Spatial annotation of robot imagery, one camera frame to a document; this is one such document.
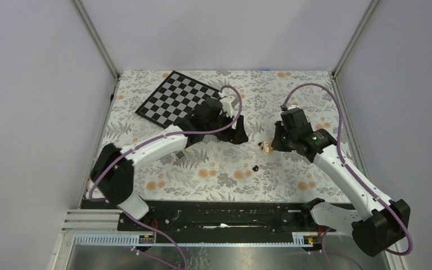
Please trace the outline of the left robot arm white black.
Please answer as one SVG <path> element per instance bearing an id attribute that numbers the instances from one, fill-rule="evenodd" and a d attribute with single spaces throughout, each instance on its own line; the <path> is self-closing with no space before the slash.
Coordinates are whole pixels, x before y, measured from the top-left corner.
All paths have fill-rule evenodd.
<path id="1" fill-rule="evenodd" d="M 136 170 L 199 143 L 206 135 L 214 135 L 221 141 L 236 145 L 247 142 L 241 111 L 240 98 L 210 98 L 155 137 L 123 147 L 108 143 L 91 170 L 92 185 L 88 190 L 88 199 L 107 201 L 131 217 L 141 219 L 150 208 L 134 188 Z"/>

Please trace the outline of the beige earbud charging case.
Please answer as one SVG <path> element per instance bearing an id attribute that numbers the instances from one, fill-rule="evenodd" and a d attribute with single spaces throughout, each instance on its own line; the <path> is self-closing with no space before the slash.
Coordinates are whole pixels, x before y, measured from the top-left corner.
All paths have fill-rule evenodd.
<path id="1" fill-rule="evenodd" d="M 273 151 L 273 148 L 271 146 L 270 141 L 263 141 L 262 142 L 262 149 L 266 154 L 270 154 Z"/>

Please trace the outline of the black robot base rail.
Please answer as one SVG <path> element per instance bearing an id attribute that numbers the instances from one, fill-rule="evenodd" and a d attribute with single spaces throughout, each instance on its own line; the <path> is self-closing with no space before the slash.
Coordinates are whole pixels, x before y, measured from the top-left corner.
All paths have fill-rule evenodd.
<path id="1" fill-rule="evenodd" d="M 301 203 L 221 202 L 221 201 L 147 201 L 150 210 L 140 220 L 132 221 L 125 214 L 118 220 L 119 232 L 145 232 L 147 226 L 156 228 L 172 239 L 174 236 L 194 238 L 234 235 L 254 238 L 289 233 L 320 236 L 321 229 L 310 225 L 302 213 Z"/>

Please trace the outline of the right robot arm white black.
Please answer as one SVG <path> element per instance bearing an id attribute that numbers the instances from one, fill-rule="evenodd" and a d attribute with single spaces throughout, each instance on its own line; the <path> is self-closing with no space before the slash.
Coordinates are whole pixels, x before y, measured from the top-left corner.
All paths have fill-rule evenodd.
<path id="1" fill-rule="evenodd" d="M 324 226 L 348 235 L 371 257 L 408 237 L 409 205 L 404 200 L 392 200 L 376 188 L 341 153 L 328 131 L 312 129 L 302 109 L 294 107 L 281 113 L 271 146 L 275 151 L 295 151 L 307 158 L 332 179 L 353 205 L 354 209 L 348 210 L 313 199 L 303 206 L 309 227 Z"/>

